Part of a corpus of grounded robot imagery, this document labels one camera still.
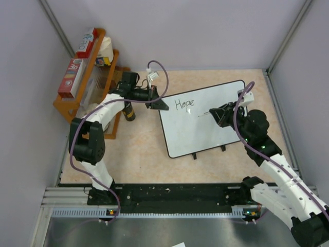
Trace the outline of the white whiteboard black frame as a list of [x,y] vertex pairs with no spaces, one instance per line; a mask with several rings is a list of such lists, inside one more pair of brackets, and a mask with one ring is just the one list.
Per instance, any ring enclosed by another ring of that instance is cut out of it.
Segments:
[[168,111],[159,111],[167,153],[177,158],[239,142],[231,127],[219,127],[211,114],[198,117],[226,103],[238,100],[243,80],[191,90],[163,97]]

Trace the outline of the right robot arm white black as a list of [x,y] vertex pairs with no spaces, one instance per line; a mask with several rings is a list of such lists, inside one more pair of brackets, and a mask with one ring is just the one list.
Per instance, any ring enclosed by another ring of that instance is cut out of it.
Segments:
[[282,150],[269,137],[269,122],[260,110],[245,113],[232,102],[209,113],[219,127],[231,127],[244,144],[247,155],[274,180],[280,196],[258,177],[245,177],[240,198],[265,206],[290,230],[299,246],[328,242],[328,205],[319,199],[292,169]]

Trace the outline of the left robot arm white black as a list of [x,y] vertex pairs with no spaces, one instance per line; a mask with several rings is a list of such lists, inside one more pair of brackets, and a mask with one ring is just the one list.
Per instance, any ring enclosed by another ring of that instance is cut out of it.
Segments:
[[159,77],[158,72],[147,70],[147,86],[137,86],[139,74],[123,72],[118,85],[111,89],[104,100],[83,118],[74,118],[70,124],[69,154],[70,160],[80,162],[92,180],[94,189],[99,190],[99,198],[105,204],[116,200],[116,191],[111,188],[113,178],[109,175],[103,157],[105,154],[104,130],[119,112],[123,112],[127,120],[132,121],[132,102],[142,102],[148,109],[169,110],[152,82]]

